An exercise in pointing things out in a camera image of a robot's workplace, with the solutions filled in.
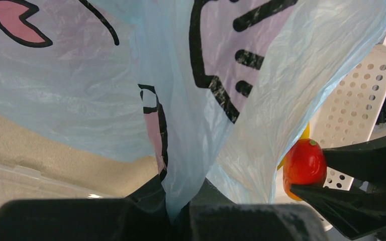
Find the red orange fake fruit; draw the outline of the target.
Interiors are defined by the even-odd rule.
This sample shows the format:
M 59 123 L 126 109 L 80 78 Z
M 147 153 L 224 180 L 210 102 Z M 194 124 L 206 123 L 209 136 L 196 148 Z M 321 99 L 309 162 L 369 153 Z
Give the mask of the red orange fake fruit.
M 327 162 L 318 142 L 310 138 L 309 124 L 277 166 L 277 170 L 280 169 L 283 190 L 292 200 L 301 201 L 290 191 L 293 184 L 317 187 L 324 185 L 327 177 Z

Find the light blue plastic bag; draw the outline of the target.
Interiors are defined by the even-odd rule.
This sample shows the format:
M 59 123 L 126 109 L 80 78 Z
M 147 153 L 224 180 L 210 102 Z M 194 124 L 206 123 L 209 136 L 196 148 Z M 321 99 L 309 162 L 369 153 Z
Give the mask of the light blue plastic bag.
M 386 33 L 386 1 L 0 1 L 0 114 L 124 162 L 171 218 L 208 178 L 271 203 L 276 166 Z

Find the white plastic basket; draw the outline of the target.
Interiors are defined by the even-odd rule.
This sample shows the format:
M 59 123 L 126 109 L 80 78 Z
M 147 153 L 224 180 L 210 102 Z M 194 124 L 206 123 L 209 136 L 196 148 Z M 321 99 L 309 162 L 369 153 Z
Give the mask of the white plastic basket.
M 386 37 L 328 95 L 310 120 L 321 148 L 353 145 L 386 136 L 377 119 L 386 98 Z

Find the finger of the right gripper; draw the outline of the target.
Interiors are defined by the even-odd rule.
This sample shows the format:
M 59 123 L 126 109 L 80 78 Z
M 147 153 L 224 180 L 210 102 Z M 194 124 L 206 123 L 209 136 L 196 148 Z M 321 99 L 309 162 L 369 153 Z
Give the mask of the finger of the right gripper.
M 362 181 L 386 176 L 386 136 L 349 146 L 323 149 L 327 166 Z
M 350 240 L 373 235 L 386 240 L 386 191 L 350 192 L 306 185 L 292 185 L 291 192 L 320 213 Z

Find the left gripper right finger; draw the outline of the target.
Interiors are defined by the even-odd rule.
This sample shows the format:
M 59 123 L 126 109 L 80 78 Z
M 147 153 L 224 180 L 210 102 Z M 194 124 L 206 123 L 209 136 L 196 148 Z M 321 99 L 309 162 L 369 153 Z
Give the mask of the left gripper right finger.
M 183 208 L 185 240 L 328 240 L 301 204 L 235 204 L 209 180 Z

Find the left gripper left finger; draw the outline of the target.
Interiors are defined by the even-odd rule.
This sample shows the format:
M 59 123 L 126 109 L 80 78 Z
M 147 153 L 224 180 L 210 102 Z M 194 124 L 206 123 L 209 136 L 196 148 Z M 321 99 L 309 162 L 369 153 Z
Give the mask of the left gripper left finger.
M 158 176 L 124 198 L 20 199 L 0 207 L 0 240 L 179 240 Z

